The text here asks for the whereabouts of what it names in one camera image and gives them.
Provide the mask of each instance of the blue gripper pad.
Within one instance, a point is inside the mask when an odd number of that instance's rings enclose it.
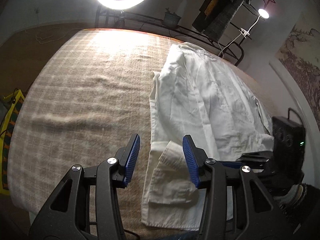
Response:
[[[184,136],[182,139],[182,149],[189,169],[190,180],[193,184],[195,184],[196,188],[198,188],[200,185],[199,166],[196,163],[195,156],[186,136]]]
[[[133,146],[132,146],[131,151],[129,153],[127,163],[125,164],[125,168],[124,168],[124,184],[125,184],[125,186],[127,186],[131,182],[139,151],[140,151],[140,136],[137,135],[134,140]]]

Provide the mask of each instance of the mural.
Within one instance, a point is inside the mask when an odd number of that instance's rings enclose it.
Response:
[[[320,129],[320,16],[314,8],[307,9],[276,57],[300,87]]]

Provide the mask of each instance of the black device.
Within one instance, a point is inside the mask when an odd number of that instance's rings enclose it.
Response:
[[[305,130],[289,118],[273,117],[272,120],[276,125],[276,152],[246,153],[235,162],[208,158],[203,149],[195,146],[190,135],[183,138],[191,181],[199,189],[206,188],[198,240],[293,239],[293,229],[273,196],[287,194],[292,185],[302,181],[304,143],[301,142],[305,141]],[[280,131],[292,142],[283,140]],[[99,166],[74,165],[45,202],[29,237],[34,240],[125,240],[116,188],[125,188],[131,181],[139,148],[140,137],[134,134],[127,147],[118,149],[115,157]],[[98,237],[90,234],[89,227],[91,185],[96,186]],[[233,187],[232,223],[226,223],[227,186]],[[309,229],[303,225],[295,236]]]

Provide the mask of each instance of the silver screw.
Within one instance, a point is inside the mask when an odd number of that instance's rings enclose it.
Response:
[[[75,164],[72,166],[73,171],[79,171],[81,169],[81,166],[79,164]]]
[[[107,159],[107,162],[108,162],[109,164],[115,164],[117,161],[118,161],[118,160],[117,160],[115,157],[111,157],[111,158]]]
[[[251,170],[249,166],[242,166],[241,169],[243,172],[250,172],[250,170]]]
[[[208,164],[215,164],[216,163],[216,160],[214,158],[208,158],[205,160],[206,163]]]

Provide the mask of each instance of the yellow bag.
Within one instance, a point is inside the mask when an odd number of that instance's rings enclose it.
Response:
[[[3,99],[5,103],[9,105],[11,103],[11,107],[0,124],[0,193],[4,195],[9,195],[7,168],[12,132],[24,99],[21,90],[15,90],[13,94]]]

